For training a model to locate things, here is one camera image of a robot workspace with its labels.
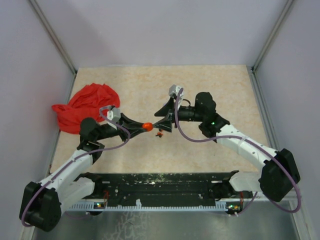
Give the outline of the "orange round case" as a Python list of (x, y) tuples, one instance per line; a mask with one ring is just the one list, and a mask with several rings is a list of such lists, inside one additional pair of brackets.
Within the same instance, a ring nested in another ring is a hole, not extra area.
[(146, 122), (146, 123), (143, 123), (142, 124), (142, 128), (147, 131), (147, 132), (150, 132), (153, 130), (154, 126), (151, 122)]

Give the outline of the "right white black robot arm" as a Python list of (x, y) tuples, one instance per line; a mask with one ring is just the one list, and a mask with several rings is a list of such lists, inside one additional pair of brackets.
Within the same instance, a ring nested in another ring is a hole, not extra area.
[(199, 130), (210, 141), (221, 144), (249, 161), (258, 173), (237, 172), (223, 185), (223, 192), (235, 198), (242, 191), (263, 193), (280, 202), (301, 180), (294, 156), (284, 148), (265, 146), (237, 130), (217, 113), (216, 102), (209, 92), (199, 92), (194, 105), (183, 106), (182, 94), (174, 91), (168, 102), (154, 115), (161, 117), (156, 128), (171, 132), (181, 121), (199, 122)]

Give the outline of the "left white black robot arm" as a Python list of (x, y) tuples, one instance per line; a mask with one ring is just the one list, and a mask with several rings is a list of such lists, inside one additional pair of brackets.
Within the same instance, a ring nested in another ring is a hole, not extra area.
[(31, 181), (23, 192), (19, 219), (24, 227), (51, 231), (62, 214), (80, 199), (101, 197), (104, 186), (87, 177), (82, 171), (93, 165), (107, 151), (99, 140), (119, 136), (126, 144), (131, 138), (153, 129), (152, 123), (141, 123), (127, 118), (119, 109), (102, 115), (107, 123), (99, 124), (87, 117), (80, 123), (80, 144), (72, 156), (55, 172), (39, 182)]

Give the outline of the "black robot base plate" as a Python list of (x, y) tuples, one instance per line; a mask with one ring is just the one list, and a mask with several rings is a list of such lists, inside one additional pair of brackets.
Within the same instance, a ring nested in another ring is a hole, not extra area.
[(87, 199), (108, 207), (213, 207), (221, 199), (251, 198), (229, 183), (232, 172), (213, 173), (82, 173), (95, 184)]

